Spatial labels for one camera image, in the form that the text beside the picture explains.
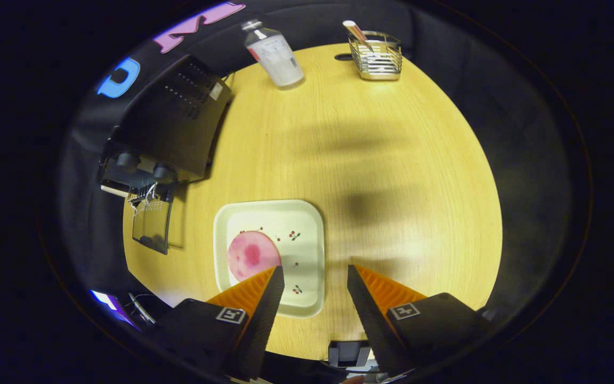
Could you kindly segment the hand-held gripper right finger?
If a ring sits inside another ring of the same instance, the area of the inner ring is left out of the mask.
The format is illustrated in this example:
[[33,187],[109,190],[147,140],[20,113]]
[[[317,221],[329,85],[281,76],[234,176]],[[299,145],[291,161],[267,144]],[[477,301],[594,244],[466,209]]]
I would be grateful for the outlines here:
[[348,266],[348,290],[378,365],[392,376],[442,365],[493,330],[449,293],[427,297],[361,265]]

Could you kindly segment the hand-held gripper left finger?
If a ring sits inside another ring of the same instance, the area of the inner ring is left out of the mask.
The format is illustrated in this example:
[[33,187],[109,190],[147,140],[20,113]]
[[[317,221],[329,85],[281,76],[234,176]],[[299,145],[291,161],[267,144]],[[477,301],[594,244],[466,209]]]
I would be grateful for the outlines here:
[[284,288],[275,266],[207,301],[185,299],[156,321],[156,345],[207,381],[256,379]]

